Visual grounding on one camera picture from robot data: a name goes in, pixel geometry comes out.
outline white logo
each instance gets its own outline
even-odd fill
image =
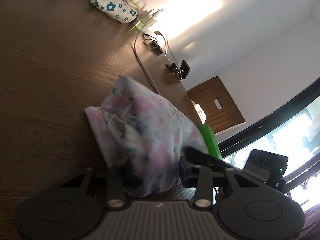
[[[156,205],[157,208],[162,208],[164,206],[164,204],[159,203],[158,205]]]

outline pink floral fabric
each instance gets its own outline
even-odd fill
[[[129,162],[132,175],[142,181],[138,187],[126,188],[130,195],[144,197],[177,185],[183,147],[207,153],[190,119],[127,76],[119,76],[100,107],[85,112],[107,165]]]

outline wooden table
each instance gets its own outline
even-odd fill
[[[0,15],[0,238],[19,239],[19,202],[77,170],[106,169],[84,109],[99,106],[120,74],[151,85],[132,51],[133,25],[90,0],[1,0]],[[138,44],[161,94],[200,124],[166,58]]]

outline ribbed gray panel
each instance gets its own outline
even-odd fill
[[[109,212],[83,240],[234,240],[210,212],[187,201],[134,201],[130,208]]]

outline white pouch with blue flowers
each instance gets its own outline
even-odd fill
[[[111,18],[129,23],[137,17],[137,11],[121,0],[91,0],[91,4]]]

